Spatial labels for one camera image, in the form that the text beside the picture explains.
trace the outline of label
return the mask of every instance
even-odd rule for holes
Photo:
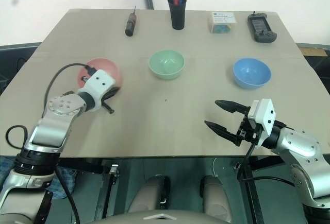
[[[233,12],[212,12],[213,23],[236,23]]]

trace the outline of screwdriver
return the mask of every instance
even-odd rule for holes
[[[133,35],[134,28],[135,28],[135,23],[136,23],[135,8],[136,8],[136,6],[134,7],[133,13],[129,14],[126,29],[125,29],[125,34],[129,37],[131,37]]]

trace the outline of green bowl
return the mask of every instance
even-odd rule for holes
[[[149,68],[155,76],[172,80],[177,78],[185,66],[183,56],[174,50],[161,50],[149,59]]]

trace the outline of blue bowl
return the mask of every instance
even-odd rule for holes
[[[272,77],[268,66],[254,58],[242,58],[233,67],[235,82],[245,89],[257,89]]]

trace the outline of pink bowl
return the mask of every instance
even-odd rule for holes
[[[121,78],[119,69],[114,62],[112,62],[106,58],[95,58],[86,64],[91,67],[94,67],[97,70],[106,71],[109,75],[112,76],[113,79],[115,79],[115,87],[120,88],[122,86],[122,78]],[[78,77],[77,77],[77,83],[80,88],[84,87],[84,85],[85,85],[85,82],[81,79],[83,76],[86,76],[88,78],[90,77],[87,74],[87,70],[82,67],[81,70],[79,71]]]

